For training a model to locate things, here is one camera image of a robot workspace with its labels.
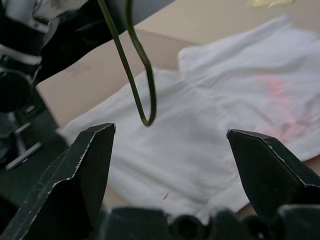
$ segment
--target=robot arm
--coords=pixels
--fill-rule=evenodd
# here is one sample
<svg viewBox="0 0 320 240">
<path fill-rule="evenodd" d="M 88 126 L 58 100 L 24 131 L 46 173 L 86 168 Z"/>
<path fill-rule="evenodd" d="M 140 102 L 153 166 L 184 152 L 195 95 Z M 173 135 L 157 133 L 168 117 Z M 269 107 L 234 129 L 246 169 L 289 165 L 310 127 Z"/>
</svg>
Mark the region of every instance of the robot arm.
<svg viewBox="0 0 320 240">
<path fill-rule="evenodd" d="M 87 0 L 0 0 L 0 112 L 24 106 L 58 16 Z"/>
</svg>

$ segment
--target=small red thread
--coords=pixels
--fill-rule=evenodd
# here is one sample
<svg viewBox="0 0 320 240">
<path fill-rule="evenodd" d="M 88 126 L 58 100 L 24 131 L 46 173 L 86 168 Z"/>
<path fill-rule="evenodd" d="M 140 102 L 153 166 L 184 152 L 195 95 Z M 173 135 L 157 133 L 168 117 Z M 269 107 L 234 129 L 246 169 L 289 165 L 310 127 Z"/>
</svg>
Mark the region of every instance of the small red thread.
<svg viewBox="0 0 320 240">
<path fill-rule="evenodd" d="M 168 194 L 169 193 L 167 193 L 162 200 L 165 200 L 168 197 Z"/>
</svg>

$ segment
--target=black cable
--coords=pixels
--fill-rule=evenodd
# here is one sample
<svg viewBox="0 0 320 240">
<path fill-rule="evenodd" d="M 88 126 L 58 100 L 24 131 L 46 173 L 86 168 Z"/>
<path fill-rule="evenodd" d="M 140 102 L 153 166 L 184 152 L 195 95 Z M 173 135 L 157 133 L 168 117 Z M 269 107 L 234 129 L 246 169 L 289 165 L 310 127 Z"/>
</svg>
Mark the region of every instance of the black cable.
<svg viewBox="0 0 320 240">
<path fill-rule="evenodd" d="M 132 75 L 128 60 L 126 58 L 124 49 L 121 45 L 120 38 L 118 36 L 117 29 L 115 27 L 115 24 L 112 20 L 111 15 L 109 13 L 109 10 L 106 6 L 105 0 L 97 0 L 97 1 L 98 1 L 99 6 L 102 10 L 104 19 L 106 21 L 106 24 L 108 25 L 108 28 L 110 30 L 112 37 L 113 37 L 115 46 L 118 50 L 120 59 L 122 61 L 123 67 L 124 67 L 124 70 L 125 70 L 126 75 L 128 77 L 128 80 L 129 80 L 129 83 L 130 83 L 130 86 L 132 89 L 133 97 L 135 100 L 135 104 L 138 109 L 141 121 L 145 126 L 149 127 L 154 122 L 154 120 L 156 118 L 156 114 L 157 114 L 156 87 L 155 87 L 154 74 L 153 74 L 153 70 L 152 70 L 152 67 L 150 64 L 150 60 L 148 59 L 148 57 L 144 51 L 144 48 L 142 47 L 141 43 L 139 42 L 137 35 L 136 35 L 136 32 L 135 32 L 135 29 L 134 29 L 134 26 L 133 26 L 133 22 L 132 22 L 132 3 L 133 3 L 133 0 L 127 0 L 127 2 L 126 2 L 126 11 L 125 11 L 126 12 L 126 20 L 127 20 L 129 36 L 131 38 L 133 46 L 134 46 L 136 52 L 138 53 L 143 65 L 144 65 L 145 71 L 146 71 L 146 76 L 147 76 L 148 85 L 149 85 L 149 92 L 150 92 L 150 100 L 151 100 L 151 111 L 150 111 L 149 120 L 147 120 L 147 118 L 145 116 L 144 109 L 142 107 L 139 93 L 137 90 L 137 86 L 135 84 L 134 76 Z"/>
</svg>

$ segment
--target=white fabric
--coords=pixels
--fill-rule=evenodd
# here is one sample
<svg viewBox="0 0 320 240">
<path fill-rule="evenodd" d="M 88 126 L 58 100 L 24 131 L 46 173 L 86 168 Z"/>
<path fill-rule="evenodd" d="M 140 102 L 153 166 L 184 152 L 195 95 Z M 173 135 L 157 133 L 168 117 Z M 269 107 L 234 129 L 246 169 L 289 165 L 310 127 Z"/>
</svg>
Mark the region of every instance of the white fabric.
<svg viewBox="0 0 320 240">
<path fill-rule="evenodd" d="M 116 123 L 108 184 L 134 205 L 200 218 L 215 206 L 245 206 L 228 129 L 274 136 L 301 160 L 320 154 L 318 35 L 282 17 L 183 49 L 179 65 L 179 72 L 154 70 L 151 127 L 141 123 L 126 85 L 61 130 L 72 143 L 90 126 Z M 148 110 L 145 74 L 136 82 Z"/>
</svg>

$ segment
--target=table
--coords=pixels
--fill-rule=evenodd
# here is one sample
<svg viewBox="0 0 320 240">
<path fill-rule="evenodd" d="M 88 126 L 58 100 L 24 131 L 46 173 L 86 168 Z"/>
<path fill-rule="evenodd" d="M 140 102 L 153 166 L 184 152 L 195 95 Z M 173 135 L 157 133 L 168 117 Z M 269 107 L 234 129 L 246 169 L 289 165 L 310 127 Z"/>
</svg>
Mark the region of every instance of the table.
<svg viewBox="0 0 320 240">
<path fill-rule="evenodd" d="M 292 6 L 249 8 L 247 0 L 176 0 L 136 26 L 137 35 L 154 67 L 177 69 L 177 53 L 190 45 L 209 43 L 248 31 L 288 14 L 298 26 L 320 32 L 320 1 L 297 0 Z M 144 70 L 128 33 L 120 36 L 134 76 Z M 66 70 L 38 85 L 60 127 L 116 93 L 128 82 L 113 41 L 107 42 Z M 320 157 L 306 163 L 320 175 Z M 107 188 L 108 206 L 129 204 Z M 241 216 L 253 213 L 250 206 Z"/>
</svg>

